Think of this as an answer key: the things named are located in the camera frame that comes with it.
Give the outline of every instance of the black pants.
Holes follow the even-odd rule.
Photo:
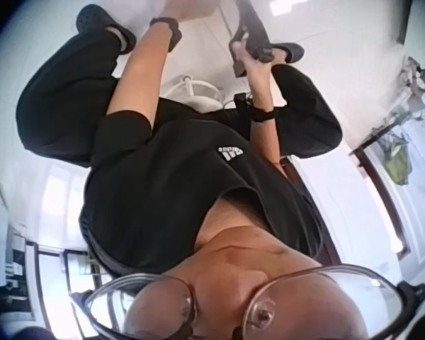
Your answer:
[[[118,83],[112,72],[119,53],[114,34],[93,30],[73,37],[41,67],[17,107],[18,133],[26,149],[89,166],[98,121]],[[312,81],[288,65],[274,66],[273,75],[288,102],[278,108],[282,155],[306,158],[335,148],[342,139],[340,125]],[[164,98],[159,100],[154,130],[189,118],[218,120],[249,138],[250,122],[235,109],[200,114]]]

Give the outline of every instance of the foot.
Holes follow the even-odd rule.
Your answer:
[[[305,54],[304,48],[301,45],[295,44],[293,42],[273,44],[272,46],[277,64],[293,64],[300,61]]]
[[[88,5],[83,7],[77,16],[76,26],[79,33],[102,28],[115,33],[120,40],[124,38],[122,40],[125,41],[125,44],[122,43],[122,55],[134,50],[134,47],[137,44],[137,39],[131,31],[113,20],[103,8],[97,5]]]

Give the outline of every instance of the hand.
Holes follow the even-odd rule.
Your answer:
[[[210,16],[218,6],[218,0],[166,0],[160,16],[183,21]]]
[[[244,63],[247,70],[247,79],[254,97],[255,107],[271,112],[274,109],[271,93],[272,64],[264,64],[255,60],[240,42],[233,44],[233,50],[236,58]]]

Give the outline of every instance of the black watch strap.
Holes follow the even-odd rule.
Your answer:
[[[183,34],[179,30],[178,21],[176,21],[176,19],[173,19],[173,18],[153,18],[151,22],[149,23],[149,26],[151,27],[155,23],[169,24],[171,32],[173,32],[173,35],[171,36],[171,40],[170,40],[169,52],[173,51],[173,49],[178,45],[179,41],[183,37]]]
[[[236,104],[236,109],[240,115],[245,115],[245,117],[250,118],[250,120],[262,123],[267,120],[271,120],[277,117],[277,111],[272,110],[272,112],[266,112],[259,108],[256,108],[252,103],[251,99],[247,98],[245,93],[238,93],[234,96],[234,103]]]

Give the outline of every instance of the white logo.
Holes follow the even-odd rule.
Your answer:
[[[220,147],[219,152],[222,153],[224,158],[228,161],[241,156],[244,152],[238,147]]]

